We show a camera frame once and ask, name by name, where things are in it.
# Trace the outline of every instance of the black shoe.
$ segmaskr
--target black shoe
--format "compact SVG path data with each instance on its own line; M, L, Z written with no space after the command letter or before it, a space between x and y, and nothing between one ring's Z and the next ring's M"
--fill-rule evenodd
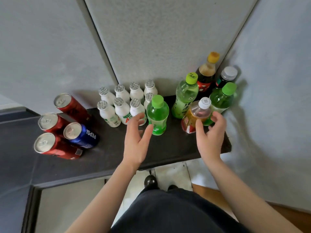
M155 176L149 175L146 177L146 179L144 181L144 187L146 188L149 185L156 185L156 187L158 187L158 182L157 182Z
M173 189L178 189L178 187L176 185L170 185L167 191L173 190Z

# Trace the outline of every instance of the hand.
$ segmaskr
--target hand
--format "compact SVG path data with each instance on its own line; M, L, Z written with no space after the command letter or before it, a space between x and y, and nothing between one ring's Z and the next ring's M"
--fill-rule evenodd
M215 122L213 127L208 126L209 131L205 134L201 120L196 121L196 145L204 163L221 161L220 151L224 141L226 119L218 112L213 112L211 120Z
M125 141L124 141L124 154L123 163L131 165L134 171L137 171L140 164L145 160L149 141L153 131L153 125L148 125L145 133L142 137L140 134L142 130L138 130L138 125L142 124L143 121L140 119L144 118L144 113L137 114L132 117L128 122Z

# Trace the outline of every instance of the blue pepsi can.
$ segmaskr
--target blue pepsi can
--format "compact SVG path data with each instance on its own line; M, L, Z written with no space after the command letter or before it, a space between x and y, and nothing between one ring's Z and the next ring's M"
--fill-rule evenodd
M80 123L70 123L64 129L64 137L83 148L92 148L99 142L99 135Z

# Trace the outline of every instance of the wooden floor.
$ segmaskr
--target wooden floor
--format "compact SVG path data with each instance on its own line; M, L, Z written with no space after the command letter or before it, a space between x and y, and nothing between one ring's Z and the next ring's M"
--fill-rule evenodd
M192 184L192 189L194 192L199 194L201 197L210 201L211 203L217 205L219 208L223 209L234 219L234 216L228 202L225 200L223 195L219 190L203 187L200 185ZM287 220L293 223L297 228L299 228L304 233L311 233L311 214L302 211L294 210L277 204L269 203L276 211L283 215Z

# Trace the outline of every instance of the red can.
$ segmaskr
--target red can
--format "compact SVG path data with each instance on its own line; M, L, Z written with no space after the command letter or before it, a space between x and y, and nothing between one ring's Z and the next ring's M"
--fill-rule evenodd
M53 133L43 133L34 144L34 149L40 154L55 155L64 159L76 159L82 154L82 149L71 145L65 139Z
M66 119L54 113L44 114L39 118L38 125L45 132L52 132L63 136L65 127L69 124Z
M79 123L85 124L91 120L87 110L68 93L58 95L54 99L54 105Z

